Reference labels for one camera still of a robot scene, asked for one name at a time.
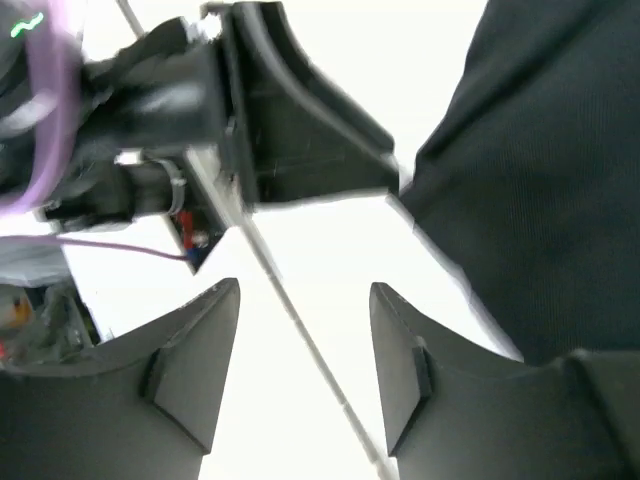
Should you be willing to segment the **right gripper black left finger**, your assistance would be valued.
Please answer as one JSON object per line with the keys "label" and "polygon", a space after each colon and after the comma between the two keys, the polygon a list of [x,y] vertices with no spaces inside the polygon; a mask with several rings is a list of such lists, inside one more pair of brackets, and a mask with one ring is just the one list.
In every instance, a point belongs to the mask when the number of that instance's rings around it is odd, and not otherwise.
{"label": "right gripper black left finger", "polygon": [[68,362],[1,373],[5,479],[195,479],[213,444],[240,306],[227,278]]}

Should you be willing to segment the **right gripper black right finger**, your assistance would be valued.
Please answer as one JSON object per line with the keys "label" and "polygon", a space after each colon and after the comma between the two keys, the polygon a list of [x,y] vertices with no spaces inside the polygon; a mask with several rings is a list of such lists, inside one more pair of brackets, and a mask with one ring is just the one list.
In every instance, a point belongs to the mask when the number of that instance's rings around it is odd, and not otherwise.
{"label": "right gripper black right finger", "polygon": [[529,366],[465,339],[393,288],[370,290],[388,454],[404,479],[635,479],[639,356]]}

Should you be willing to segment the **black pleated skirt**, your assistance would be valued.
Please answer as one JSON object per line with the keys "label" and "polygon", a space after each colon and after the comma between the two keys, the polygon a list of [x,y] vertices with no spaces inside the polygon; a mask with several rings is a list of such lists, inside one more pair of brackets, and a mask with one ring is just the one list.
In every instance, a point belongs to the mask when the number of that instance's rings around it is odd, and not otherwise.
{"label": "black pleated skirt", "polygon": [[639,5],[491,1],[402,205],[541,364],[639,346]]}

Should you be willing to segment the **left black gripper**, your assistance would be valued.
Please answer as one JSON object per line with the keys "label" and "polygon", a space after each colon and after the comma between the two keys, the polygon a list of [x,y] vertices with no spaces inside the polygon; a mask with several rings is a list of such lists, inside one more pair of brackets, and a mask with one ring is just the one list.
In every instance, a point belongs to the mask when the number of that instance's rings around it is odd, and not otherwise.
{"label": "left black gripper", "polygon": [[[202,13],[222,26],[213,45],[227,101],[221,149],[246,204],[398,192],[393,137],[313,65],[282,3],[208,2]],[[177,17],[87,65],[83,90],[95,104],[42,219],[89,230],[204,211],[185,152],[214,140],[209,53]]]}

